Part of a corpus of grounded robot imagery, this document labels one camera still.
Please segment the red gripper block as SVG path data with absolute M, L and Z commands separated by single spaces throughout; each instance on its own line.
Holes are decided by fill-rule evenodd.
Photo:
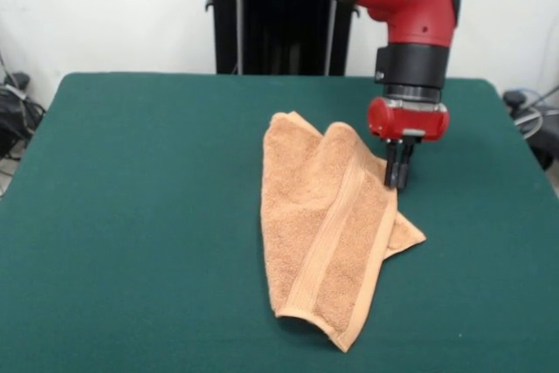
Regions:
M 369 131 L 386 141 L 386 168 L 384 186 L 405 188 L 415 142 L 404 142 L 399 162 L 398 143 L 404 137 L 438 141 L 449 125 L 449 112 L 443 103 L 394 100 L 377 97 L 371 101 L 367 113 Z

